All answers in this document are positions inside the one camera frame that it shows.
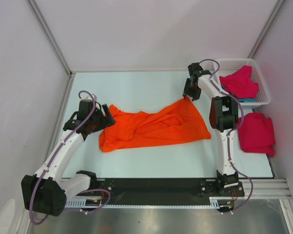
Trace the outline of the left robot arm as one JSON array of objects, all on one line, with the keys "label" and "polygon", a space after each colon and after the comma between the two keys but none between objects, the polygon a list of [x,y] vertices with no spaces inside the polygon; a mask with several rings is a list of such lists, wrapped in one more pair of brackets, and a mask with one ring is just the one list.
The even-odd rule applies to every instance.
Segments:
[{"label": "left robot arm", "polygon": [[106,104],[81,100],[79,109],[64,124],[60,140],[43,165],[33,175],[23,177],[21,190],[25,208],[32,214],[59,216],[66,202],[74,196],[102,194],[93,172],[79,170],[66,181],[62,181],[62,176],[86,138],[115,123]]}]

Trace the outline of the orange t shirt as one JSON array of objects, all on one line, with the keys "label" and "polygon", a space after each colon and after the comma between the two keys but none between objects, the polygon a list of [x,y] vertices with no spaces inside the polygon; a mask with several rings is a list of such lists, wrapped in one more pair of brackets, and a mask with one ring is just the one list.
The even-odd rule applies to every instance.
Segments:
[{"label": "orange t shirt", "polygon": [[188,97],[152,114],[127,113],[115,105],[109,110],[116,123],[99,136],[99,148],[104,153],[211,139],[205,121]]}]

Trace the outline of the white plastic basket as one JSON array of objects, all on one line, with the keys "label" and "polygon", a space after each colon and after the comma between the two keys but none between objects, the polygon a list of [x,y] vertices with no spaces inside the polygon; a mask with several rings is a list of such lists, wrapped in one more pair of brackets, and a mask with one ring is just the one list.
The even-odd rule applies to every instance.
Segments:
[{"label": "white plastic basket", "polygon": [[271,95],[255,60],[250,58],[217,58],[214,75],[220,87],[236,95],[245,108],[257,108],[268,105]]}]

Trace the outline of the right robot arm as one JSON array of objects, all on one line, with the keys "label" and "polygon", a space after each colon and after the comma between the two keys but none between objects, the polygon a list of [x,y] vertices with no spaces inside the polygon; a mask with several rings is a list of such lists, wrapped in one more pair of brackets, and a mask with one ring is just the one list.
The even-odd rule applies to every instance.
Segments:
[{"label": "right robot arm", "polygon": [[199,62],[188,66],[183,97],[193,101],[204,92],[211,101],[209,112],[210,126],[215,130],[218,143],[218,168],[215,187],[209,193],[221,196],[237,195],[239,191],[238,172],[234,169],[233,131],[238,124],[238,103],[236,98],[213,80],[213,73],[202,68]]}]

